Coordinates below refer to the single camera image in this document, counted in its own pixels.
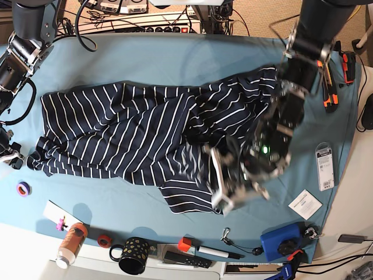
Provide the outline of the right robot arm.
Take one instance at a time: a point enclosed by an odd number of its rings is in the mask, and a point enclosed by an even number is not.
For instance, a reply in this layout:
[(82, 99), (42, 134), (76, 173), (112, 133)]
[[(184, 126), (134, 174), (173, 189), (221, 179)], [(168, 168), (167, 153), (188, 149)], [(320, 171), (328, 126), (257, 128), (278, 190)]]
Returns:
[(54, 48), (60, 5), (60, 1), (12, 1), (14, 31), (1, 55), (1, 112), (10, 108), (26, 84), (32, 88), (26, 111), (15, 120), (1, 121), (1, 162), (16, 170), (24, 164), (22, 146), (10, 143), (12, 134), (4, 127), (24, 120), (34, 104), (37, 89), (31, 77)]

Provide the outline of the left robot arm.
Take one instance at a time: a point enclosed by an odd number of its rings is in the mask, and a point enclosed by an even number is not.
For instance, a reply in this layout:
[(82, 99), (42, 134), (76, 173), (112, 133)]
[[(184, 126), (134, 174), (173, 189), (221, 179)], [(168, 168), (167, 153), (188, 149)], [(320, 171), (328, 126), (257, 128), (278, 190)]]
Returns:
[(213, 207), (236, 208), (254, 194), (269, 198), (261, 183), (279, 176), (291, 159), (289, 146), (304, 116), (305, 98), (315, 79), (327, 73), (327, 64), (341, 31), (355, 7), (366, 1), (303, 1), (279, 70), (279, 89), (265, 114), (239, 144), (227, 139), (229, 152), (208, 148), (216, 172)]

